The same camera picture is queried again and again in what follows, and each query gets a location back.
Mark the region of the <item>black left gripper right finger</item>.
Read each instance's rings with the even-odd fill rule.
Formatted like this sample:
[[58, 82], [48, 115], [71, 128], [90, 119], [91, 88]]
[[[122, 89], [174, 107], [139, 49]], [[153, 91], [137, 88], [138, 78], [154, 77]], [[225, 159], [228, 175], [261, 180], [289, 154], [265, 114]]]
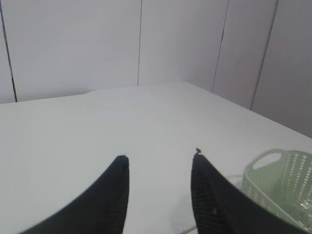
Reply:
[[192, 162], [191, 198], [200, 234], [308, 234], [251, 200], [200, 150]]

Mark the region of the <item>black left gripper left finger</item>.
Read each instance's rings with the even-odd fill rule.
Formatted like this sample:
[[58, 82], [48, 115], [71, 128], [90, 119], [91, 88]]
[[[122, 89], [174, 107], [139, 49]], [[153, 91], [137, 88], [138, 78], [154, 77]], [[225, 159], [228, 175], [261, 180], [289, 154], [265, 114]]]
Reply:
[[129, 159], [117, 156], [81, 195], [26, 234], [121, 234], [129, 200]]

